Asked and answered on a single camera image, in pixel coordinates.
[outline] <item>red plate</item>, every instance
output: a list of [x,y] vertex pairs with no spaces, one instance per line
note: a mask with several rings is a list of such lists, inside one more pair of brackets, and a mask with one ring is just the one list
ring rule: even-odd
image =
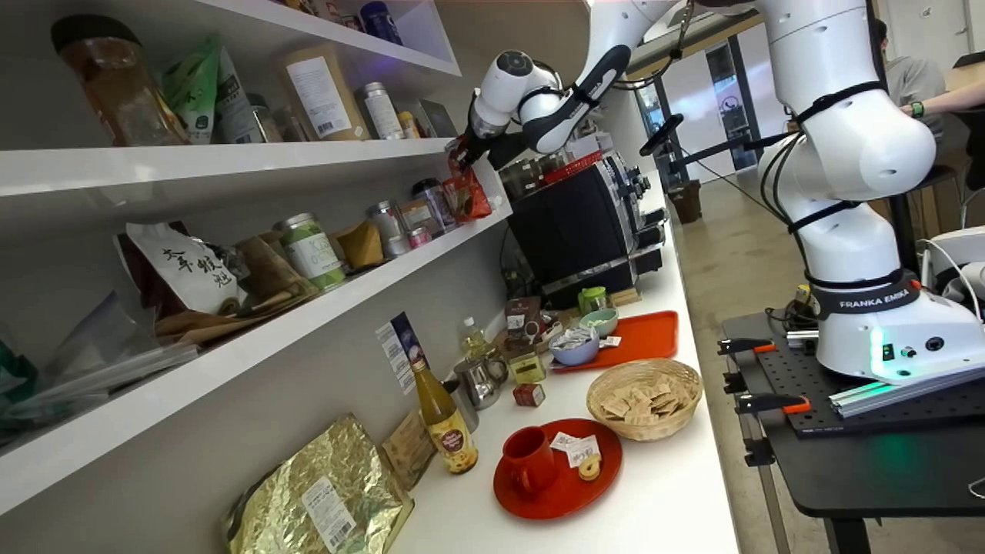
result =
[[495,466],[491,473],[491,492],[500,499],[500,505],[523,520],[561,520],[570,516],[581,507],[588,507],[590,502],[597,502],[604,492],[608,492],[608,485],[620,477],[623,469],[623,441],[620,433],[613,433],[607,424],[597,424],[590,418],[556,418],[545,424],[549,441],[555,441],[556,431],[566,431],[573,436],[597,436],[600,454],[604,454],[604,469],[597,473],[597,479],[581,479],[578,469],[566,469],[566,460],[561,451],[561,473],[555,477],[555,483],[549,488],[541,488],[537,499],[516,492],[501,469],[501,461]]

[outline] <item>orange plate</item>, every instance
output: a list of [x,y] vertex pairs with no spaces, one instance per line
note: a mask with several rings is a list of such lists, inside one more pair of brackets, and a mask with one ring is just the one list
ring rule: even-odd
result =
[[604,460],[604,469],[597,479],[581,479],[578,469],[566,469],[563,451],[556,451],[556,477],[549,488],[541,488],[537,499],[515,488],[512,477],[506,473],[506,466],[495,466],[491,473],[491,492],[506,510],[523,520],[561,520],[570,516],[590,502],[597,502],[620,477],[623,469],[623,441],[607,424],[597,424],[590,418],[556,418],[545,424],[549,441],[555,441],[556,431],[566,431],[573,436],[597,436],[597,450]]
[[620,349],[600,349],[590,364],[563,365],[555,371],[608,368],[628,359],[676,356],[676,310],[626,317],[617,326]]

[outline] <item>kitchen counter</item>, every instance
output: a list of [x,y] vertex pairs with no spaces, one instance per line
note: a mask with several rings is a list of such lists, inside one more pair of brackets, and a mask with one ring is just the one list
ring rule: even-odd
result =
[[[700,368],[697,335],[680,284],[673,238],[669,232],[665,265],[639,279],[639,298],[620,307],[620,317],[676,310],[676,359]],[[521,520],[500,507],[491,471],[508,433],[555,418],[590,418],[586,392],[600,371],[545,377],[545,404],[515,406],[506,392],[480,411],[480,466],[449,477],[435,460],[411,488],[419,502],[398,554],[651,554],[651,552],[738,552],[730,496],[713,445],[709,404],[673,436],[655,443],[623,441],[623,473],[590,507],[563,520]]]

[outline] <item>bowl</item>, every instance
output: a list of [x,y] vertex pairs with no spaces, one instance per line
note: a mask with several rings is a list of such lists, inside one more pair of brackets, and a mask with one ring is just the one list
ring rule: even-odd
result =
[[581,365],[597,356],[597,335],[581,326],[563,328],[549,345],[561,365]]
[[588,411],[628,441],[676,433],[701,400],[701,375],[676,359],[630,359],[607,368],[588,389]]
[[593,328],[593,335],[613,335],[620,326],[620,310],[617,307],[600,307],[600,310],[588,310],[578,326]]

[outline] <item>gold foil bag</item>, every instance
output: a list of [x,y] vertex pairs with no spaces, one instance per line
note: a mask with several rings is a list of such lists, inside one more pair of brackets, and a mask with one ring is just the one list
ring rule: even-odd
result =
[[274,469],[229,516],[232,554],[381,554],[411,499],[355,414]]

